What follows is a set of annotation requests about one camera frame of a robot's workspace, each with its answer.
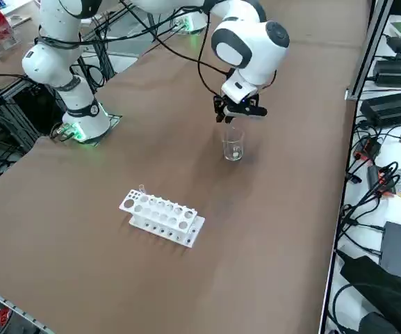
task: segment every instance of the clear glass cup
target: clear glass cup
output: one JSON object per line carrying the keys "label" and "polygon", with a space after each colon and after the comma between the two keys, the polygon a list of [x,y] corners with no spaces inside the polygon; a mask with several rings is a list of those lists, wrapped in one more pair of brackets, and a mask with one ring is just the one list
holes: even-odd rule
{"label": "clear glass cup", "polygon": [[238,161],[242,159],[244,138],[243,130],[226,125],[222,138],[223,154],[226,160]]}

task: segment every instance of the brown table surface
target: brown table surface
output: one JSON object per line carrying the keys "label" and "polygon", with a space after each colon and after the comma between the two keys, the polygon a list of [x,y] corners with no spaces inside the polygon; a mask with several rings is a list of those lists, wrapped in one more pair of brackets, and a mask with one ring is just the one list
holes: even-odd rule
{"label": "brown table surface", "polygon": [[[154,50],[99,92],[124,117],[98,148],[41,138],[0,178],[0,295],[56,333],[316,333],[368,8],[266,2],[293,42],[269,116],[242,124],[243,160],[222,157],[196,65]],[[128,224],[118,206],[139,184],[206,217],[193,249]]]}

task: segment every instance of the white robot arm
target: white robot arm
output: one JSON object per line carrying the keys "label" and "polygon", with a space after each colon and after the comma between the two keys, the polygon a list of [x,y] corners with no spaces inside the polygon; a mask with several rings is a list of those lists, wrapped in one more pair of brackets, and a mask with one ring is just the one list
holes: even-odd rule
{"label": "white robot arm", "polygon": [[[267,84],[284,59],[290,39],[278,23],[268,21],[258,0],[131,0],[153,14],[180,7],[198,7],[223,19],[212,35],[218,58],[235,69],[222,86],[223,96],[215,98],[218,121],[237,116],[266,116],[258,106],[260,87]],[[42,28],[48,37],[76,42],[82,19],[105,11],[117,0],[42,0]],[[101,136],[109,119],[90,91],[87,81],[73,75],[69,67],[79,57],[76,49],[57,49],[40,42],[24,57],[23,67],[33,80],[54,87],[68,110],[63,118],[78,131],[84,142]]]}

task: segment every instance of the hole in rack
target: hole in rack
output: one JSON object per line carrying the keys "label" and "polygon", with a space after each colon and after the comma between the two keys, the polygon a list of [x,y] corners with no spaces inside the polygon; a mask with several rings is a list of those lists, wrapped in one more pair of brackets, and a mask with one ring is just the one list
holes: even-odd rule
{"label": "hole in rack", "polygon": [[125,200],[123,206],[127,209],[133,207],[134,201],[132,199]]}

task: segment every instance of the white test tube rack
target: white test tube rack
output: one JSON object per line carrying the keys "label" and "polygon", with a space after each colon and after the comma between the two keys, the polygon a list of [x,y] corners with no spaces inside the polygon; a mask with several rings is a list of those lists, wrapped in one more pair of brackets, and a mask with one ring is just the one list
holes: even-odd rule
{"label": "white test tube rack", "polygon": [[120,209],[132,214],[132,226],[189,248],[205,222],[194,209],[137,190],[128,193]]}

